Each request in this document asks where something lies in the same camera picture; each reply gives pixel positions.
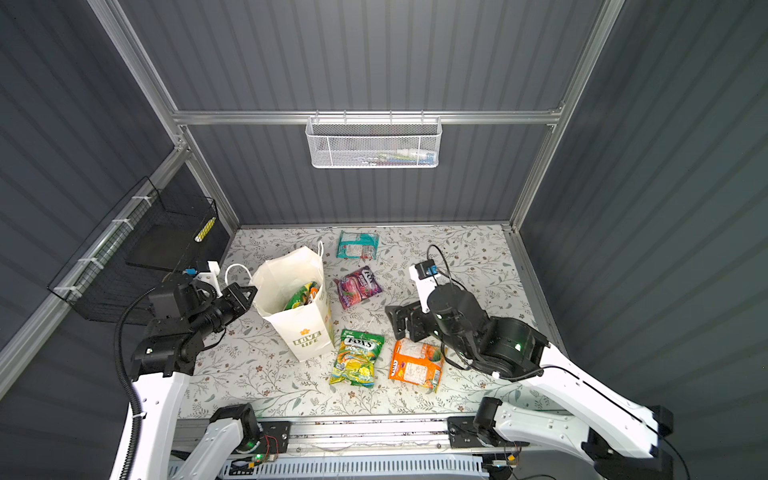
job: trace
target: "paper shopping bag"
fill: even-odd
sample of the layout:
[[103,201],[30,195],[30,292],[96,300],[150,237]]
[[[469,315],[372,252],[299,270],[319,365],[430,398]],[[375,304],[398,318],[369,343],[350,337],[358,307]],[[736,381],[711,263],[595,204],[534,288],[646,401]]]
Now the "paper shopping bag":
[[[290,297],[309,282],[319,285],[315,300],[283,310]],[[283,257],[267,260],[256,270],[250,284],[258,289],[253,300],[257,312],[272,323],[299,361],[333,351],[322,242],[319,242],[318,253],[301,247]]]

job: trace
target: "yellow strip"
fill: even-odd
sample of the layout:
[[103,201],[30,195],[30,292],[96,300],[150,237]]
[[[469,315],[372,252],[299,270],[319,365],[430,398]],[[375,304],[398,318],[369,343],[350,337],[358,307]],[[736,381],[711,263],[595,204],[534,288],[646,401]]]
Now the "yellow strip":
[[202,242],[203,238],[205,238],[205,236],[208,235],[208,232],[210,232],[210,229],[214,228],[214,223],[216,223],[216,217],[208,220],[208,223],[206,223],[205,227],[200,230],[200,232],[197,234],[197,237],[194,238],[194,241]]

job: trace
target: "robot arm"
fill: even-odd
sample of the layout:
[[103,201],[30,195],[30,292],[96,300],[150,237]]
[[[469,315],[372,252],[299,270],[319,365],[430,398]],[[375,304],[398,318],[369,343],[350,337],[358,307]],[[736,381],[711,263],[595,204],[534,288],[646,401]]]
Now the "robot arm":
[[387,306],[397,339],[433,336],[472,368],[521,382],[572,415],[532,412],[486,398],[475,417],[485,442],[549,445],[593,462],[606,478],[671,479],[671,457],[659,449],[672,431],[672,414],[620,396],[588,375],[546,337],[515,318],[489,316],[468,291],[438,284],[433,260],[409,268],[419,301]]
[[[250,308],[256,287],[232,283],[220,290],[214,269],[194,278],[192,272],[172,277],[149,295],[155,319],[131,357],[132,388],[141,411],[129,405],[111,480],[166,478],[181,400],[194,373],[203,339],[222,332]],[[134,431],[134,417],[141,428]],[[204,438],[174,478],[213,478],[233,451],[248,453],[261,435],[250,405],[218,409]],[[127,476],[123,476],[128,462]]]

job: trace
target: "aluminum frame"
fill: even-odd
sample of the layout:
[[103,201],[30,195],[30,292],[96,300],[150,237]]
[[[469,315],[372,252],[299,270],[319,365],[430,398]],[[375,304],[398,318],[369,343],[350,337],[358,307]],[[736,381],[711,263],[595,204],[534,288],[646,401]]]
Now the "aluminum frame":
[[234,235],[240,225],[232,204],[219,185],[210,165],[205,160],[197,142],[187,129],[181,127],[173,118],[177,111],[176,103],[165,87],[160,74],[154,67],[149,54],[141,44],[136,31],[125,15],[118,0],[88,0],[91,10],[109,35],[118,53],[134,76],[152,110],[163,125],[166,133],[175,144],[189,144],[193,158],[187,162],[204,195],[216,201],[220,220],[230,235]]
[[547,169],[558,151],[563,135],[571,123],[571,118],[578,106],[578,102],[581,100],[581,95],[587,87],[589,77],[592,76],[594,66],[598,62],[600,53],[603,51],[605,42],[608,40],[611,30],[613,30],[623,6],[624,0],[605,0],[603,2],[598,19],[594,23],[587,44],[581,52],[581,57],[576,65],[571,82],[565,91],[560,121],[545,138],[539,155],[531,167],[531,173],[525,179],[525,185],[520,193],[515,209],[512,211],[512,216],[509,218],[509,223],[514,231],[520,230],[525,217],[528,215],[528,211],[531,209],[536,193],[541,186],[541,182],[544,180],[544,175],[547,173]]
[[499,220],[462,222],[347,222],[347,223],[269,223],[267,225],[245,224],[241,230],[258,230],[263,228],[357,228],[357,227],[443,227],[464,225],[501,225]]
[[[154,189],[153,184],[157,188],[165,187],[176,172],[178,172],[179,168],[184,165],[189,156],[190,152],[186,146],[180,145],[175,147],[151,175],[150,181],[144,182],[144,185],[139,188],[136,194],[114,218],[122,219],[127,217],[139,203],[144,201],[139,197],[148,195]],[[118,227],[119,224],[117,222],[110,222],[109,226],[104,229],[101,235],[85,251],[83,257],[92,257]],[[77,262],[64,276],[59,285],[65,286],[71,283],[73,279],[80,275],[83,268],[84,263]],[[43,344],[48,340],[48,337],[56,330],[56,327],[58,327],[70,310],[71,307],[65,301],[53,293],[48,294],[19,331],[0,351],[0,399],[8,392],[11,385],[22,374],[27,365],[32,361],[32,358],[35,357]]]
[[323,123],[421,123],[440,119],[444,125],[546,124],[560,121],[556,111],[177,111],[179,125],[306,125],[310,118]]
[[[324,457],[360,455],[424,455],[435,453],[503,453],[505,447],[453,449],[447,418],[457,413],[310,416],[273,418],[269,421],[291,422],[287,455]],[[462,412],[461,415],[474,415]],[[173,449],[191,452],[197,445],[208,419],[178,419]],[[551,450],[531,445],[531,450]]]
[[541,333],[554,343],[555,346],[563,352],[563,355],[568,357],[568,352],[565,350],[565,344],[560,336],[560,330],[554,322],[552,311],[549,309],[549,304],[547,303],[547,297],[544,295],[544,290],[538,282],[536,271],[533,268],[533,263],[531,263],[531,258],[528,256],[528,251],[525,249],[525,244],[520,236],[520,232],[513,231],[511,227],[506,227],[504,229],[504,237],[507,240],[509,252],[512,254],[512,259],[518,269],[520,283],[522,283],[525,296],[528,298],[528,303],[531,305],[531,311],[533,312],[533,318],[536,320],[536,325],[539,327]]

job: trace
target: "black cable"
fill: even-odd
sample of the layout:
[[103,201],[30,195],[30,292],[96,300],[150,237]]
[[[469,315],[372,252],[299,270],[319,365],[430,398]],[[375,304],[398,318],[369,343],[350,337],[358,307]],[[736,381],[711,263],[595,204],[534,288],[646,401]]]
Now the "black cable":
[[221,343],[221,340],[223,340],[223,339],[224,339],[224,336],[225,336],[226,334],[227,334],[227,331],[226,331],[226,330],[224,330],[224,331],[221,333],[221,337],[219,337],[219,341],[218,341],[218,342],[210,344],[209,346],[207,346],[207,347],[205,347],[204,349],[202,349],[202,350],[201,350],[201,352],[205,352],[206,350],[210,350],[210,349],[214,348],[216,345],[218,345],[219,343]]
[[445,353],[445,342],[440,342],[440,353],[442,353],[442,358],[444,358],[445,361],[448,362],[448,364],[450,366],[452,366],[453,368],[455,368],[455,369],[464,370],[466,372],[467,370],[471,369],[471,367],[472,367],[470,365],[460,366],[458,363],[456,363],[453,360],[451,360],[450,358],[448,358],[448,354]]
[[502,379],[502,380],[507,380],[508,382],[512,382],[512,383],[520,382],[520,381],[525,380],[525,379],[530,379],[533,376],[540,375],[541,372],[544,372],[544,369],[547,369],[547,368],[549,368],[549,367],[542,366],[541,368],[536,369],[536,370],[532,370],[532,371],[530,371],[530,372],[528,372],[528,373],[526,373],[524,375],[513,376],[511,378],[504,378],[504,377],[499,377],[499,378]]
[[448,280],[450,280],[451,282],[451,288],[455,289],[453,277],[451,276],[451,267],[448,265],[448,261],[445,259],[445,255],[443,254],[442,250],[440,250],[440,247],[438,247],[434,243],[431,243],[429,247],[427,247],[427,258],[429,258],[429,250],[433,247],[437,250],[437,253],[440,254],[440,257],[442,258],[442,262],[445,264],[445,271],[448,272],[447,277],[448,277]]
[[[547,366],[543,366],[543,367],[541,367],[540,369],[541,369],[541,370],[543,370],[543,369],[560,369],[560,370],[562,370],[563,372],[566,372],[566,373],[570,374],[570,375],[571,375],[572,377],[574,377],[575,379],[579,379],[579,377],[578,377],[578,376],[576,376],[576,374],[575,374],[575,373],[573,373],[571,370],[568,370],[568,369],[564,369],[564,368],[563,368],[563,367],[561,367],[561,366],[557,366],[557,365],[547,365]],[[680,454],[680,452],[678,452],[678,451],[677,451],[677,449],[676,449],[676,448],[674,448],[674,445],[672,445],[672,443],[671,443],[669,440],[667,440],[666,438],[664,438],[663,436],[661,436],[661,435],[659,434],[659,432],[657,432],[656,430],[652,429],[652,428],[651,428],[651,427],[650,427],[650,426],[649,426],[647,423],[643,422],[643,420],[642,420],[642,419],[640,419],[640,418],[638,418],[638,417],[637,417],[635,414],[633,414],[632,412],[630,412],[629,410],[627,410],[627,409],[626,409],[626,408],[624,408],[623,406],[621,406],[621,405],[619,405],[618,403],[616,403],[616,402],[615,402],[615,401],[614,401],[612,398],[610,398],[609,396],[605,395],[603,392],[601,392],[600,390],[598,390],[598,389],[597,389],[597,388],[595,388],[594,386],[590,385],[590,384],[589,384],[589,382],[585,382],[584,380],[581,380],[581,382],[582,382],[582,383],[584,383],[584,384],[585,384],[586,386],[588,386],[589,388],[593,389],[593,390],[594,390],[594,391],[595,391],[595,392],[596,392],[596,393],[597,393],[599,396],[603,397],[604,399],[606,399],[606,400],[607,400],[607,401],[609,401],[610,403],[614,404],[614,406],[618,407],[619,409],[623,410],[623,411],[624,411],[624,413],[626,413],[627,415],[629,415],[629,416],[630,416],[630,417],[632,417],[633,419],[635,419],[635,420],[637,420],[638,422],[640,422],[640,423],[642,423],[643,425],[645,425],[645,428],[647,428],[647,429],[651,430],[653,433],[655,433],[655,434],[656,434],[656,436],[657,436],[658,438],[660,438],[660,439],[664,440],[664,441],[667,443],[667,445],[669,445],[669,446],[670,446],[670,448],[671,448],[671,449],[672,449],[672,450],[673,450],[673,451],[674,451],[674,452],[677,454],[677,457],[680,459],[680,462],[683,464],[683,468],[685,469],[685,475],[686,475],[687,479],[688,479],[688,480],[690,480],[690,472],[688,471],[688,464],[685,462],[685,458],[683,458],[683,456]]]
[[552,480],[557,480],[552,475],[547,475],[545,473],[540,473],[538,475],[531,475],[529,477],[518,478],[518,476],[515,475],[515,471],[514,470],[512,471],[512,476],[515,477],[515,480],[530,480],[531,478],[551,478]]
[[[443,273],[442,270],[440,270],[440,269],[437,270],[437,273],[439,273],[440,275],[443,275],[445,278],[449,278],[448,275]],[[459,282],[457,279],[451,278],[451,281],[453,283],[455,283],[456,285],[460,286],[462,289],[467,290],[467,287],[464,286],[464,284]]]
[[683,464],[683,468],[685,468],[685,476],[688,478],[688,480],[690,480],[690,472],[688,471],[688,464],[685,462],[685,459],[684,459],[684,458],[683,458],[683,456],[680,454],[680,452],[678,452],[678,451],[677,451],[677,449],[676,449],[676,448],[674,448],[674,445],[672,445],[672,443],[671,443],[669,440],[667,440],[667,439],[666,439],[666,438],[664,438],[663,436],[659,435],[659,432],[657,432],[656,430],[653,430],[651,427],[648,427],[648,428],[649,428],[649,429],[650,429],[650,430],[651,430],[653,433],[655,433],[656,435],[658,435],[658,436],[659,436],[659,438],[661,438],[662,440],[664,440],[664,441],[667,443],[667,445],[669,445],[669,446],[670,446],[670,448],[674,450],[674,452],[677,454],[677,457],[680,459],[680,462]]
[[133,420],[131,422],[131,438],[128,441],[128,450],[125,453],[125,462],[123,463],[123,469],[120,473],[120,480],[127,480],[131,474],[131,469],[134,467],[134,458],[136,457],[136,448],[139,443],[139,436],[141,436],[141,420],[143,419],[143,412],[141,410],[141,400],[139,395],[134,390],[134,386],[131,384],[131,379],[128,378],[128,374],[125,371],[125,363],[123,362],[123,325],[128,318],[128,314],[142,301],[147,295],[154,292],[157,288],[153,286],[146,292],[142,293],[137,299],[131,302],[118,320],[118,324],[114,328],[114,367],[118,372],[118,380],[120,385],[125,391],[125,395],[128,397],[128,401],[131,404],[131,411],[133,412]]

